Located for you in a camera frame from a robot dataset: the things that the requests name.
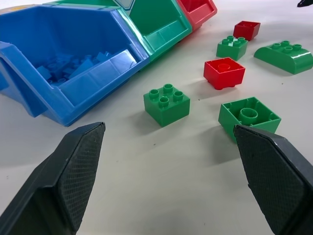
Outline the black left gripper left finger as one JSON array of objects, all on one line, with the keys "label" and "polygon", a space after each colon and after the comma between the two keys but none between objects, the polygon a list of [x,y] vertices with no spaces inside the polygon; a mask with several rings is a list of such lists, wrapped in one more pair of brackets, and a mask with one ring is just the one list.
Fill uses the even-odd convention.
[{"label": "black left gripper left finger", "polygon": [[2,235],[77,234],[94,186],[104,122],[67,133],[0,216]]}]

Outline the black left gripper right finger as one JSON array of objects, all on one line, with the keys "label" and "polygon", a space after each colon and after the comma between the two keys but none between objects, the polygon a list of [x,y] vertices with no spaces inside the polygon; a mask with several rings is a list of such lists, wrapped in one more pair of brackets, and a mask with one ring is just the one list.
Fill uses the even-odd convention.
[{"label": "black left gripper right finger", "polygon": [[313,233],[313,166],[284,137],[235,125],[233,133],[260,210],[276,235]]}]

